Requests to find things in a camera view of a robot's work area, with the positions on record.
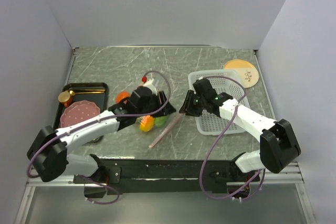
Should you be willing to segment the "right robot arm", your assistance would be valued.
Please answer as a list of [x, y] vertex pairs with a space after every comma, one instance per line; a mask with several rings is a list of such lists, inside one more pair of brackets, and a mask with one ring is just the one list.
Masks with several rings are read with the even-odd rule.
[[267, 118], [240, 104], [231, 95], [217, 93], [207, 78], [193, 83], [193, 89], [188, 90], [179, 110], [181, 114], [193, 117], [201, 116], [203, 111], [229, 120], [259, 142], [259, 150], [242, 153], [232, 160], [229, 173], [235, 181], [242, 181], [248, 172], [259, 169], [278, 174], [301, 154], [293, 128], [287, 120]]

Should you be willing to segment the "orange pumpkin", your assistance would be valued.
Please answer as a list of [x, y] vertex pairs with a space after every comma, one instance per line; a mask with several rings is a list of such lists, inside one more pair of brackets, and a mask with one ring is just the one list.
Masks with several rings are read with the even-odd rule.
[[127, 92], [127, 91], [122, 91], [122, 92], [120, 92], [120, 93], [116, 96], [116, 98], [115, 98], [115, 102], [116, 102], [116, 103], [120, 103], [120, 102], [127, 103], [127, 98], [129, 98], [130, 95], [131, 95], [131, 94], [130, 94], [129, 92]]

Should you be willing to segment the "green cucumber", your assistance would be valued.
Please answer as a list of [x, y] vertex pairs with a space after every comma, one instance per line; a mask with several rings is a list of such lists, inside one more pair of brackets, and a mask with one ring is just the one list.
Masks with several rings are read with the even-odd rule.
[[161, 116], [161, 117], [155, 118], [154, 126], [155, 127], [164, 126], [166, 124], [168, 118], [169, 118], [168, 116]]

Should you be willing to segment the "orange mango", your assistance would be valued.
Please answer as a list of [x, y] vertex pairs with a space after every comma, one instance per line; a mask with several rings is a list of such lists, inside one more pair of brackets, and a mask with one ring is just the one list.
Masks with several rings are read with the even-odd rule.
[[148, 132], [152, 130], [155, 124], [155, 118], [150, 115], [143, 116], [140, 121], [139, 129], [142, 132]]

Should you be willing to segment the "clear zip top bag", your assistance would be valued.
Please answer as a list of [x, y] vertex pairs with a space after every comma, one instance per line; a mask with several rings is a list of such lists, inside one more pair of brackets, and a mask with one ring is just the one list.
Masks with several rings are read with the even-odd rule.
[[[165, 105], [167, 104], [167, 102], [165, 102], [164, 104], [163, 104], [163, 106], [161, 107], [161, 108], [159, 108], [157, 111], [160, 111], [162, 108], [164, 108], [165, 107]], [[141, 118], [143, 117], [143, 116], [141, 116], [141, 117], [139, 117], [139, 118], [137, 118], [137, 120], [136, 120], [136, 123], [137, 124], [139, 124], [140, 125], [140, 121], [141, 121]], [[170, 122], [170, 123], [167, 123], [166, 122], [166, 124], [164, 125], [164, 126], [162, 126], [162, 127], [153, 127], [152, 128], [152, 130], [153, 129], [156, 129], [156, 128], [162, 128], [163, 130], [162, 130], [162, 132], [155, 138], [155, 140], [149, 145], [149, 148], [150, 149], [152, 149], [165, 135], [167, 135], [167, 133], [172, 129], [172, 127], [174, 127], [174, 125], [179, 121], [179, 119], [181, 118], [181, 116], [180, 115], [178, 115], [177, 117], [175, 117], [174, 119], [173, 119], [173, 121], [172, 122]]]

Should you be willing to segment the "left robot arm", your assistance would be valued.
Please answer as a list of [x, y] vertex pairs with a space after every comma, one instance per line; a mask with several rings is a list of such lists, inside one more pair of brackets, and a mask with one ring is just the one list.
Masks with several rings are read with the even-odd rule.
[[176, 108], [169, 99], [170, 95], [164, 91], [138, 87], [129, 97], [88, 120], [56, 130], [50, 126], [43, 128], [27, 152], [28, 166], [37, 175], [27, 173], [27, 176], [50, 182], [61, 175], [74, 174], [85, 176], [93, 183], [100, 182], [108, 177], [102, 161], [96, 155], [78, 156], [72, 151], [96, 137], [133, 125], [142, 116], [159, 118], [175, 113]]

